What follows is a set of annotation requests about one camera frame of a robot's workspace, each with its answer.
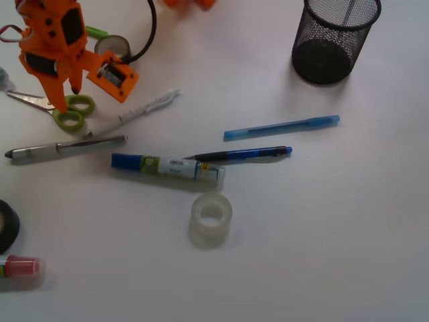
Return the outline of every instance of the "scissors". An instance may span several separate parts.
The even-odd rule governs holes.
[[[65,113],[61,113],[51,103],[49,103],[49,100],[46,97],[13,91],[7,91],[6,94],[13,99],[17,99],[18,101],[31,105],[40,111],[51,114],[60,129],[64,131],[73,132],[80,130],[85,125],[84,118],[95,110],[94,100],[87,95],[67,95],[66,103],[68,110]],[[77,107],[76,104],[86,104],[88,106],[81,109]],[[77,121],[77,123],[73,125],[65,124],[65,121],[68,119],[73,119]]]

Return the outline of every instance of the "light blue pen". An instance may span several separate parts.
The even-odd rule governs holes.
[[[268,136],[285,131],[299,131],[303,129],[320,129],[322,127],[336,125],[340,121],[340,115],[315,117],[312,119],[304,119],[302,121],[287,122],[280,124],[272,124],[258,127],[250,127],[248,129],[235,129],[226,131],[223,135],[224,140],[238,140],[245,138],[253,138],[255,136]]]

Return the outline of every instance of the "red marker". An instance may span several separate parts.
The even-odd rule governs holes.
[[[39,276],[44,270],[44,262],[39,258],[26,258],[10,255],[0,257],[0,278],[31,278]]]

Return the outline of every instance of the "blue pen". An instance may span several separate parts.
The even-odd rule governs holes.
[[[196,156],[189,156],[185,159],[197,160],[200,162],[213,162],[225,160],[244,160],[247,158],[258,158],[260,156],[284,156],[292,152],[290,146],[275,146],[273,148],[237,150],[237,151],[223,151],[213,152],[206,154],[197,154]]]
[[[340,121],[340,115],[315,117],[313,119],[304,119],[302,121],[272,124],[248,129],[235,129],[226,131],[223,138],[225,140],[245,139],[255,136],[266,136],[284,131],[298,131],[302,129],[319,129],[322,127],[336,125]]]

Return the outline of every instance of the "silver pen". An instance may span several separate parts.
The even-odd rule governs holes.
[[[100,138],[95,140],[71,141],[63,143],[44,144],[41,146],[31,146],[28,148],[14,149],[5,153],[9,159],[37,158],[50,156],[67,156],[92,152],[95,148],[104,148],[108,146],[117,146],[125,144],[128,137],[112,136],[110,138]]]

